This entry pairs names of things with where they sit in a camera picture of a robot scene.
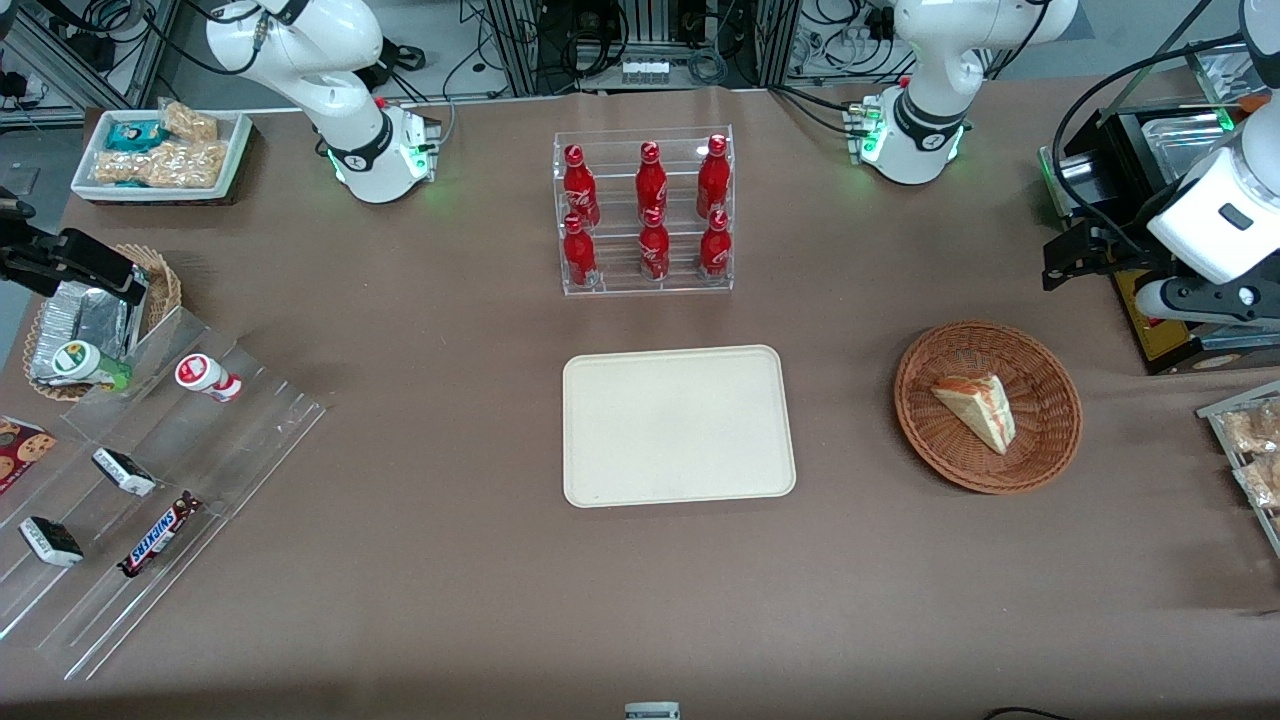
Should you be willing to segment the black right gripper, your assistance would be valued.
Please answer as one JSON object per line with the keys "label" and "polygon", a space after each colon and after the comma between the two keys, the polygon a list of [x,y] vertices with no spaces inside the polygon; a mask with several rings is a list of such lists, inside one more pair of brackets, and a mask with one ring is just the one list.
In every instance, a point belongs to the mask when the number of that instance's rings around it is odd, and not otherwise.
{"label": "black right gripper", "polygon": [[142,307],[150,291],[150,275],[141,264],[77,229],[60,234],[28,225],[4,229],[1,258],[3,279],[46,299],[61,284],[76,282]]}

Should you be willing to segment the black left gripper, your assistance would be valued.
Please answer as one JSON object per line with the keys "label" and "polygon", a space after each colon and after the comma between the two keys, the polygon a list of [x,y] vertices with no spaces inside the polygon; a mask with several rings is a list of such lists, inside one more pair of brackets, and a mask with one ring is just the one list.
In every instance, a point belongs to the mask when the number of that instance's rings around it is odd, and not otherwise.
{"label": "black left gripper", "polygon": [[1043,291],[1051,292],[1078,277],[1169,270],[1169,250],[1143,225],[1130,223],[1120,229],[1123,238],[1097,220],[1080,220],[1071,228],[1073,236],[1044,243]]}

